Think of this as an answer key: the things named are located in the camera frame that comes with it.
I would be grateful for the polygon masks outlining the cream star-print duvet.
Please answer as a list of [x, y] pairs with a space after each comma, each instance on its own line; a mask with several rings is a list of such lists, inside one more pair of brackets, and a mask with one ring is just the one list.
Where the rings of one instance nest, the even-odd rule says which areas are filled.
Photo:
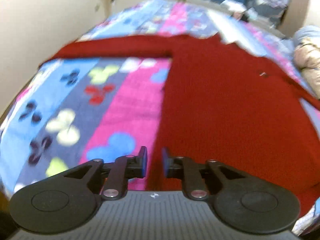
[[319, 37], [306, 37], [295, 48], [293, 60], [319, 99]]

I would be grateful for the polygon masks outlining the white clothes pile on sill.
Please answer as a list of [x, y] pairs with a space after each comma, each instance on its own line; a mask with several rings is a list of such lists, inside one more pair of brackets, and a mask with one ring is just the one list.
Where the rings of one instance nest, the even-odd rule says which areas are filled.
[[247, 7], [243, 3], [235, 0], [224, 0], [220, 5], [231, 12], [244, 12], [247, 10]]

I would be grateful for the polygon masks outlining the dark bag on sill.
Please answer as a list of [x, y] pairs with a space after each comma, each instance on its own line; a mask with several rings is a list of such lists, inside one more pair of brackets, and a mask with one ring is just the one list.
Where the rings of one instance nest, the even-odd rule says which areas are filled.
[[231, 17], [234, 18], [237, 21], [243, 21], [243, 22], [246, 22], [246, 23], [248, 23], [249, 20], [250, 20], [247, 11], [244, 11], [244, 12], [235, 11], [235, 12], [232, 13]]

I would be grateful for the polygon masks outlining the clear plastic storage bin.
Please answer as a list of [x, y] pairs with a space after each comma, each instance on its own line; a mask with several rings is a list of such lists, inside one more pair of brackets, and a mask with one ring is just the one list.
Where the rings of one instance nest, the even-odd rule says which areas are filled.
[[247, 9], [253, 8], [255, 12], [275, 25], [281, 24], [281, 20], [287, 10], [290, 0], [245, 0]]

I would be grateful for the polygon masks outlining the grey blue pillow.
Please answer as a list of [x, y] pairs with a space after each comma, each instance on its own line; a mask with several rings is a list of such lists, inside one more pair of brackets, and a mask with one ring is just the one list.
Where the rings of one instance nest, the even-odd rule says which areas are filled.
[[295, 32], [292, 37], [294, 47], [298, 46], [304, 38], [319, 37], [320, 27], [315, 25], [306, 25]]

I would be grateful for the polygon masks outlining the red knit sweater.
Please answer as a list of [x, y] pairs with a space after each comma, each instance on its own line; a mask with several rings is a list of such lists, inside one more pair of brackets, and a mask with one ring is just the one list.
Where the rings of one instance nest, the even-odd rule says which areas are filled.
[[137, 35], [72, 42], [56, 58], [170, 58], [147, 190], [180, 187], [157, 167], [162, 148], [215, 159], [292, 191], [306, 214], [319, 197], [319, 138], [300, 101], [319, 101], [276, 63], [219, 35]]

